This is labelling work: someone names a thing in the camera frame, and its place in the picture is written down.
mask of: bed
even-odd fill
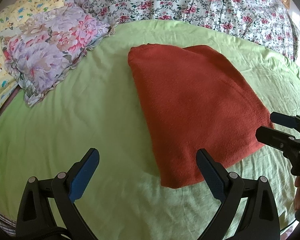
[[[300,115],[300,68],[284,55],[182,21],[120,24],[115,35],[102,40],[42,102],[29,108],[20,91],[2,113],[0,214],[12,220],[8,220],[10,233],[14,233],[13,220],[27,179],[52,178],[68,170],[90,147],[99,150],[100,166],[76,205],[99,239],[196,239],[209,223],[219,202],[205,182],[181,189],[160,186],[127,64],[130,48],[147,43],[209,45],[231,61],[270,112]],[[294,177],[279,151],[264,146],[228,170],[249,179],[266,176],[281,228],[294,220]],[[244,201],[228,236],[234,233],[243,208]],[[62,225],[60,217],[57,222]]]
[[[298,33],[281,0],[89,0],[97,17],[181,20],[253,41],[295,60]]]

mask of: screw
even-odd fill
[[[60,173],[58,174],[58,178],[59,178],[59,179],[63,179],[65,176],[66,176],[66,173],[65,173],[65,172],[60,172]]]
[[[267,182],[267,181],[268,181],[267,178],[266,178],[265,176],[261,176],[261,177],[260,177],[260,180],[261,180],[262,182]]]
[[[238,177],[238,174],[236,174],[235,172],[230,172],[229,176],[233,179],[236,179]]]
[[[28,181],[29,181],[30,183],[35,182],[35,177],[30,177],[30,178],[28,179]]]

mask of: finger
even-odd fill
[[[294,199],[296,201],[297,209],[300,209],[300,187],[297,188],[296,197]]]
[[[296,177],[296,180],[294,181],[294,186],[295,187],[300,187],[300,176]]]

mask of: plaid fabric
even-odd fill
[[[0,228],[11,236],[16,235],[16,222],[0,214]]]

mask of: floral bedspread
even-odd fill
[[[89,0],[103,17],[180,20],[228,33],[295,60],[298,36],[281,0]]]
[[[113,33],[114,26],[84,12],[82,1],[67,0],[61,8],[38,13],[0,33],[6,70],[25,90],[29,106],[64,80],[87,49]]]

